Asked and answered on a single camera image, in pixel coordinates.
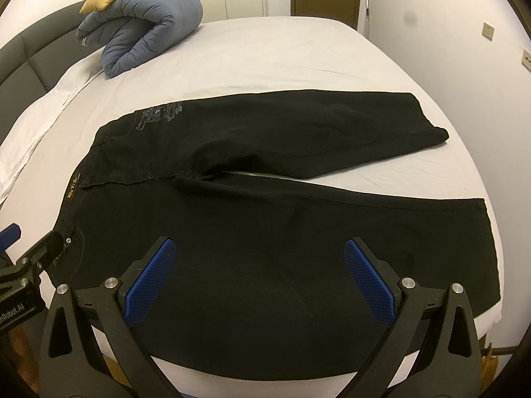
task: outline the headboard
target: headboard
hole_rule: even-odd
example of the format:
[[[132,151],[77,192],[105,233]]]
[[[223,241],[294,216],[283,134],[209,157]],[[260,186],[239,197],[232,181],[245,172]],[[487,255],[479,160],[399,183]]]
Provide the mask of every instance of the headboard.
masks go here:
[[[74,63],[94,52],[75,41],[83,1],[30,25],[0,49],[0,144],[19,115]]]

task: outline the silver screw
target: silver screw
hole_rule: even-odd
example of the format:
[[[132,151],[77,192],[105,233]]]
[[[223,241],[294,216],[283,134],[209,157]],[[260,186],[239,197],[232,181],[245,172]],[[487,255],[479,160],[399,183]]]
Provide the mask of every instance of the silver screw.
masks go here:
[[[57,287],[57,293],[60,295],[64,295],[68,291],[68,284],[60,284]]]
[[[105,280],[105,287],[108,289],[114,289],[118,285],[118,280],[114,277]]]
[[[461,284],[459,284],[459,283],[453,283],[453,284],[452,284],[452,290],[453,290],[454,292],[456,292],[456,294],[462,294],[464,288],[463,288],[463,286],[461,286]]]
[[[413,278],[406,277],[402,279],[402,286],[404,286],[407,289],[412,289],[413,287],[415,287],[415,285],[416,283]]]

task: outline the white bed sheet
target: white bed sheet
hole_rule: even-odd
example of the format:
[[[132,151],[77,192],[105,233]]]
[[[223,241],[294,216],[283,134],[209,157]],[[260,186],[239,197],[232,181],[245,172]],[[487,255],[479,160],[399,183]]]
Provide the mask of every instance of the white bed sheet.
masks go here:
[[[95,77],[66,107],[37,146],[0,210],[0,228],[16,222],[19,258],[54,225],[70,176],[99,127],[137,109],[238,93],[321,89],[411,92],[424,114],[450,138],[438,147],[312,180],[376,194],[448,199],[482,197],[492,224],[503,295],[503,254],[496,220],[463,142],[435,102],[378,48],[349,27],[317,18],[247,18],[205,24],[162,56],[114,79]],[[44,278],[47,303],[54,288]],[[501,317],[502,301],[475,319],[478,336]],[[100,345],[110,354],[104,337]],[[404,360],[405,378],[415,355]],[[333,397],[352,374],[297,381],[226,379],[157,360],[182,391],[202,398]]]

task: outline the blue gripper pad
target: blue gripper pad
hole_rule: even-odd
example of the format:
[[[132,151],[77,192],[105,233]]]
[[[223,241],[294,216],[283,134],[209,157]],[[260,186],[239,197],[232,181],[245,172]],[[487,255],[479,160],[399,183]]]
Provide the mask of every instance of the blue gripper pad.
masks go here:
[[[20,239],[20,227],[18,224],[10,224],[0,232],[0,252],[6,251]]]
[[[344,264],[376,320],[391,326],[396,318],[393,294],[352,239],[344,245],[343,254]]]
[[[125,295],[124,319],[129,327],[143,321],[175,264],[176,248],[166,239]]]

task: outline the rolled blue comforter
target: rolled blue comforter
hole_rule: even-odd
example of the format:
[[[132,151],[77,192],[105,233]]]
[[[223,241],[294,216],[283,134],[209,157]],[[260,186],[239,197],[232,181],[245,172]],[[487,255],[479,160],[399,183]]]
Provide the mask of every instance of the rolled blue comforter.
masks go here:
[[[202,18],[199,0],[115,0],[89,13],[76,37],[84,45],[105,46],[102,66],[112,78],[176,45]]]

